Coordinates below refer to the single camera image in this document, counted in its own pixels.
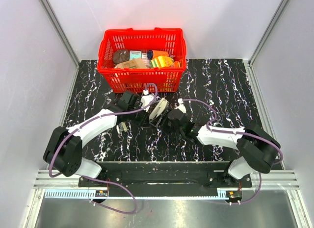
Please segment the beige staple remover tool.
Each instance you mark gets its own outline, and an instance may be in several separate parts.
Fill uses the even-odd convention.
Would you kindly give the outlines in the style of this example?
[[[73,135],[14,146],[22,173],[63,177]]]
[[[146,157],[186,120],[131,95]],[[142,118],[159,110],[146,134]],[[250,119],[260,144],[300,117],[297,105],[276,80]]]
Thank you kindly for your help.
[[[150,113],[149,121],[152,121],[159,117],[167,109],[168,105],[169,101],[167,101],[165,98],[162,98]]]

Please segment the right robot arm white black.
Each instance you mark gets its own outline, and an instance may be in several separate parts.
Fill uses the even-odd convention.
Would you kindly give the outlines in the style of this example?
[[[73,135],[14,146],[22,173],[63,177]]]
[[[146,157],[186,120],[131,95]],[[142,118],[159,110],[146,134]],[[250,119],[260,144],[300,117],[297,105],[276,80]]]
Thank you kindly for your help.
[[[224,183],[236,186],[240,180],[253,172],[268,174],[280,154],[280,145],[258,125],[251,128],[209,127],[193,123],[180,109],[160,114],[157,128],[178,132],[184,140],[193,144],[217,145],[236,149],[240,158],[232,160],[223,175]]]

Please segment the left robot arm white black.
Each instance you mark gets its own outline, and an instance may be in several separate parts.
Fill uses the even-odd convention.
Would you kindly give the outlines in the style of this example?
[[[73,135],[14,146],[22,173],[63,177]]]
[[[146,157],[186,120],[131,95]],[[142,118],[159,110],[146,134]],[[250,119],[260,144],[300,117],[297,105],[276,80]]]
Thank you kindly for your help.
[[[43,160],[49,164],[50,177],[79,175],[99,187],[105,184],[106,174],[95,161],[82,156],[82,149],[95,137],[124,121],[144,117],[157,95],[143,91],[143,96],[125,91],[95,116],[72,127],[59,126],[52,132]]]

